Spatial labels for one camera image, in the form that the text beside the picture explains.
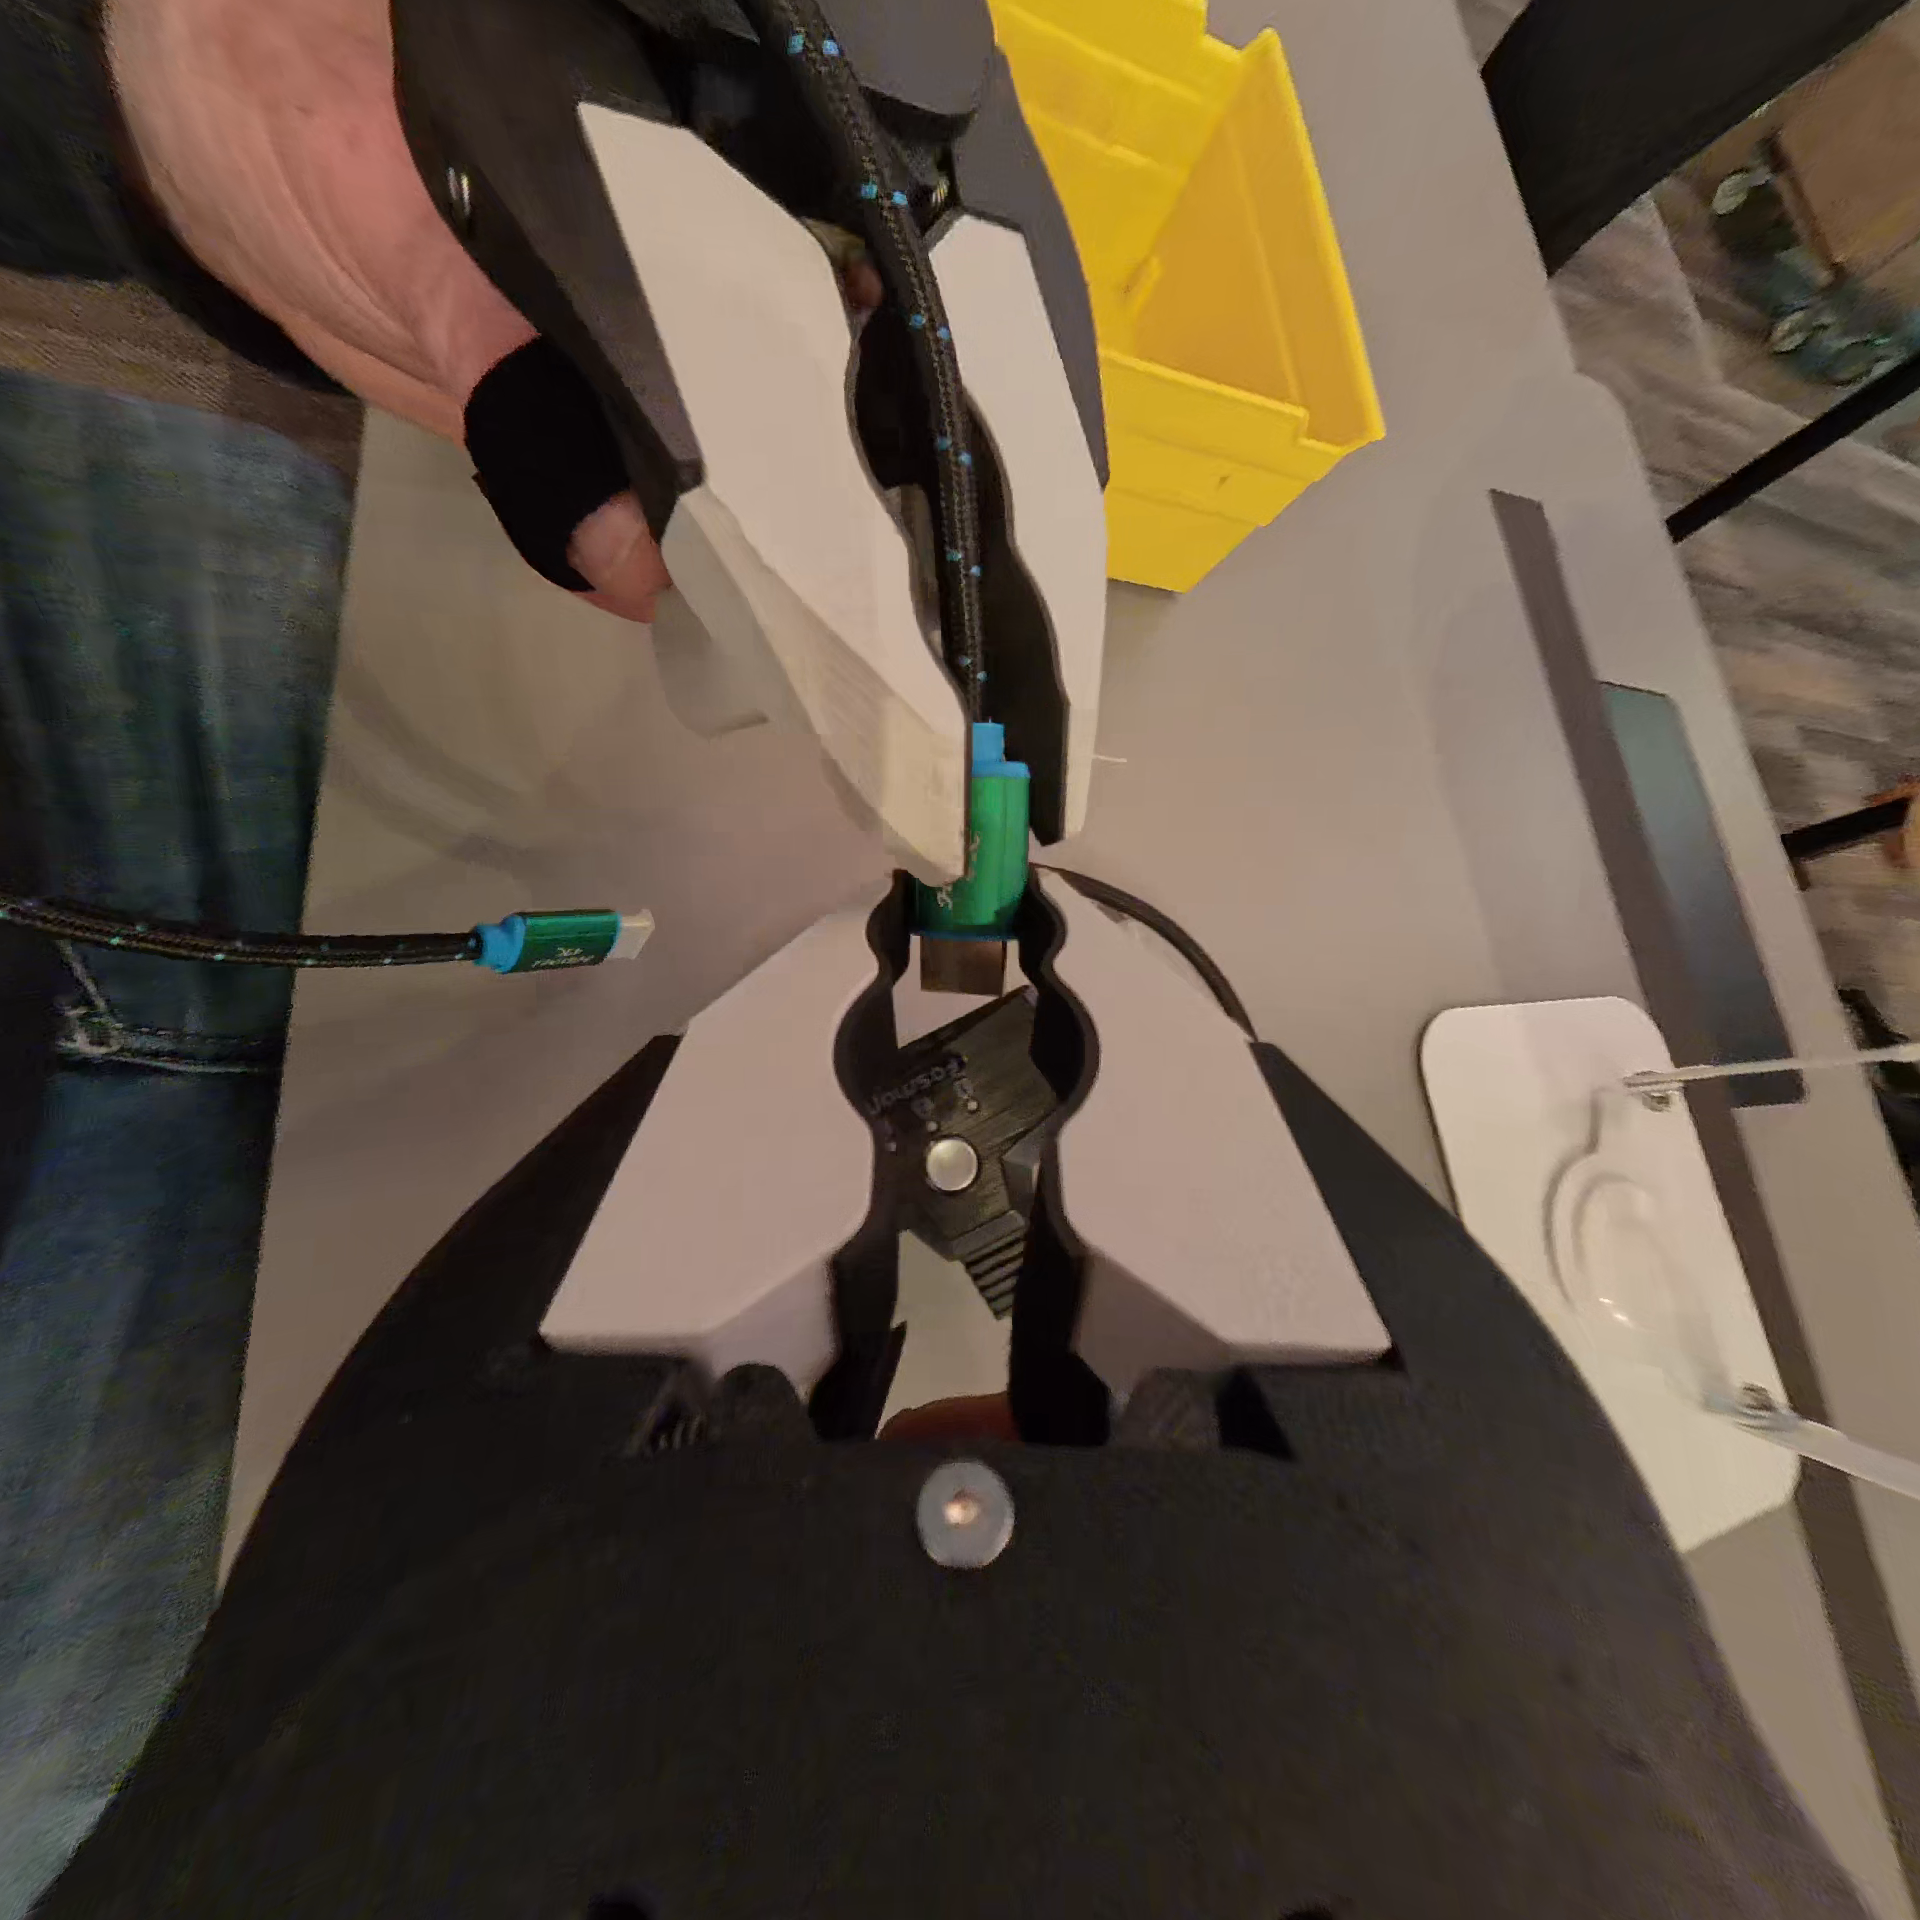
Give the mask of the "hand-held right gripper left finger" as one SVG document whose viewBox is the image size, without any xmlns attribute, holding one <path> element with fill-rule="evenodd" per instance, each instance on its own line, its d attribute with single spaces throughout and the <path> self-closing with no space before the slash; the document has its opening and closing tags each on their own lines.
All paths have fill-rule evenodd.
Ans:
<svg viewBox="0 0 1920 1920">
<path fill-rule="evenodd" d="M 776 1369 L 822 1439 L 871 1439 L 905 1332 L 885 1148 L 908 884 L 836 909 L 688 1021 L 543 1313 L 565 1354 L 717 1380 Z"/>
</svg>

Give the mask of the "person's left forearm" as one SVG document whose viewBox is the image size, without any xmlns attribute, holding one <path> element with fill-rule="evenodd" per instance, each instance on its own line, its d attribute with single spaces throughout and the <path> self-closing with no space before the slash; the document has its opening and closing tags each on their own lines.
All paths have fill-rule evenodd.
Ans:
<svg viewBox="0 0 1920 1920">
<path fill-rule="evenodd" d="M 263 372 L 344 397 L 162 219 L 116 98 L 97 3 L 1 5 L 1 266 L 137 289 Z"/>
</svg>

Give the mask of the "braided HDMI cable green plugs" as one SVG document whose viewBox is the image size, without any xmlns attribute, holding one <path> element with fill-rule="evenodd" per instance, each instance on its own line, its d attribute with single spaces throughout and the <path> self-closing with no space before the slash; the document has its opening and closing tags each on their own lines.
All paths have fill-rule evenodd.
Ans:
<svg viewBox="0 0 1920 1920">
<path fill-rule="evenodd" d="M 854 228 L 807 224 L 840 281 L 854 332 L 854 443 L 879 491 L 895 507 L 926 569 L 932 636 L 956 685 L 967 740 L 967 861 L 952 880 L 920 880 L 918 929 L 937 939 L 1006 939 L 1026 888 L 1026 768 L 1008 759 L 998 722 L 986 717 L 986 617 L 982 560 L 986 498 L 975 456 L 985 432 L 972 424 L 968 401 L 943 296 L 929 249 L 956 218 L 932 228 L 917 218 L 905 180 L 879 146 L 879 128 L 850 55 L 832 35 L 821 5 L 740 5 L 774 72 L 791 81 L 807 120 L 824 135 L 832 169 L 854 191 Z M 569 453 L 560 475 L 588 480 L 608 453 L 613 480 L 625 473 L 588 380 L 545 337 L 511 355 L 477 386 L 466 432 L 473 480 L 487 495 L 519 553 L 578 592 L 578 569 L 560 553 L 537 517 L 560 506 L 560 484 L 530 472 L 500 472 L 509 459 L 508 431 L 537 412 L 540 369 L 553 369 L 561 391 L 560 418 L 581 425 L 583 453 Z"/>
</svg>

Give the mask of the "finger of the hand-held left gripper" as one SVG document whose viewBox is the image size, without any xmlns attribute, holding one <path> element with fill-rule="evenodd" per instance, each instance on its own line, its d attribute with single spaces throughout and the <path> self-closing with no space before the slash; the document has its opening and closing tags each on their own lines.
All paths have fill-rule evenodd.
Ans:
<svg viewBox="0 0 1920 1920">
<path fill-rule="evenodd" d="M 581 121 L 698 448 L 658 538 L 665 698 L 703 737 L 810 737 L 898 861 L 952 880 L 962 701 L 926 569 L 857 448 L 828 251 L 696 135 L 598 104 Z"/>
<path fill-rule="evenodd" d="M 1108 525 L 1024 239 L 968 212 L 929 249 L 986 498 L 982 706 L 1031 775 L 1044 847 L 1087 818 L 1106 664 Z"/>
</svg>

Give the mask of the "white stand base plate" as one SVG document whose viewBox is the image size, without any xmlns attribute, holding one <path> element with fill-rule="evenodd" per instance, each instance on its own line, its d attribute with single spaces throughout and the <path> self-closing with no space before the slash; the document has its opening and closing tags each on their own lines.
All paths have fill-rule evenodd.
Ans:
<svg viewBox="0 0 1920 1920">
<path fill-rule="evenodd" d="M 1629 999 L 1458 1007 L 1421 1073 L 1456 1212 L 1527 1297 L 1678 1549 L 1807 1460 L 1916 1503 L 1916 1460 L 1789 1405 L 1660 1027 Z"/>
</svg>

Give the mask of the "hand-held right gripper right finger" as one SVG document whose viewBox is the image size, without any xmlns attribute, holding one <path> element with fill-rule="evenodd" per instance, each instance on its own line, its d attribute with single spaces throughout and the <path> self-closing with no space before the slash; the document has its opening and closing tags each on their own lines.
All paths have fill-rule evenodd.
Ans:
<svg viewBox="0 0 1920 1920">
<path fill-rule="evenodd" d="M 1389 1355 L 1206 949 L 1084 873 L 1037 873 L 1014 941 L 1034 993 L 1031 1058 L 1058 1098 L 1014 1282 L 1021 1440 L 1103 1442 L 1152 1377 Z"/>
</svg>

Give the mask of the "black office chair back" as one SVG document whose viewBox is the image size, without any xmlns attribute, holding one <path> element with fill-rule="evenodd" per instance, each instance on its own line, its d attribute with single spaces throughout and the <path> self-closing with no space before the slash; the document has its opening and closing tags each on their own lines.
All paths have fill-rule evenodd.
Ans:
<svg viewBox="0 0 1920 1920">
<path fill-rule="evenodd" d="M 1478 79 L 1546 275 L 1896 3 L 1527 3 Z"/>
</svg>

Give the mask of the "person's legs blue jeans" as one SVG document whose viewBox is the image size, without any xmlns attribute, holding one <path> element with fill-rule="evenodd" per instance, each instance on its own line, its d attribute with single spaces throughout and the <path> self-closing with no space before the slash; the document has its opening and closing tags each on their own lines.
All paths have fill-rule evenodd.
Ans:
<svg viewBox="0 0 1920 1920">
<path fill-rule="evenodd" d="M 4 372 L 4 893 L 302 915 L 348 482 L 250 424 Z M 293 981 L 4 927 L 1 1900 L 200 1635 Z"/>
</svg>

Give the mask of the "yellow plastic bin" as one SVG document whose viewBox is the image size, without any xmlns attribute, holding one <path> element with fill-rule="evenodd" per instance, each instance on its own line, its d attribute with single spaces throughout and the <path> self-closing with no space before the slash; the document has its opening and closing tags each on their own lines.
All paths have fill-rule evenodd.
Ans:
<svg viewBox="0 0 1920 1920">
<path fill-rule="evenodd" d="M 1274 31 L 1200 3 L 992 3 L 1087 281 L 1108 575 L 1185 592 L 1385 432 Z"/>
</svg>

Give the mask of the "person's left hand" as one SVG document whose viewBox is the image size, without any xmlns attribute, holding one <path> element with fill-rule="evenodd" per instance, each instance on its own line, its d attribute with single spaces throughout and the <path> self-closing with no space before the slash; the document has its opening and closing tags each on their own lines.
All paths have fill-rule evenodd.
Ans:
<svg viewBox="0 0 1920 1920">
<path fill-rule="evenodd" d="M 446 441 L 537 330 L 437 212 L 376 3 L 111 3 L 135 176 L 183 249 L 358 401 Z"/>
</svg>

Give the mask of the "black floor pole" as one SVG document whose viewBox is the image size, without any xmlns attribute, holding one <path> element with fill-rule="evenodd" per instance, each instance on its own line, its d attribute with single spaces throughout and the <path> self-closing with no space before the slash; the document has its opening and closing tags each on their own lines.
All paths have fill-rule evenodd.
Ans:
<svg viewBox="0 0 1920 1920">
<path fill-rule="evenodd" d="M 1874 420 L 1917 395 L 1917 352 L 1844 394 L 1821 416 L 1806 420 L 1789 436 L 1774 441 L 1760 456 L 1730 472 L 1689 504 L 1665 517 L 1665 536 L 1681 545 L 1745 500 L 1776 488 L 1839 441 L 1853 439 Z"/>
</svg>

